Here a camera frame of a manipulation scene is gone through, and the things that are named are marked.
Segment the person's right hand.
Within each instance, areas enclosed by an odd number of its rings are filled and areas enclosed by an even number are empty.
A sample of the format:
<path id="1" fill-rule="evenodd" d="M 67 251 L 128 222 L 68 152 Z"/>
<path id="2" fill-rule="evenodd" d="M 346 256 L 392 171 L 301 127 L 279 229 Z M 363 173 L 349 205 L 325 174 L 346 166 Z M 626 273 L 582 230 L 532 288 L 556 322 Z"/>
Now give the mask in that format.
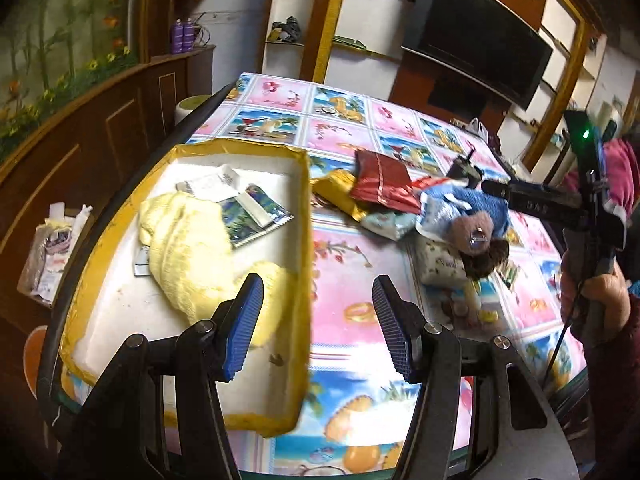
<path id="1" fill-rule="evenodd" d="M 570 276 L 570 254 L 564 252 L 561 266 L 561 316 L 564 323 L 577 315 L 574 307 L 576 284 Z M 604 307 L 603 340 L 613 339 L 627 324 L 630 317 L 630 299 L 626 280 L 617 261 L 611 273 L 590 278 L 582 285 L 580 294 Z"/>

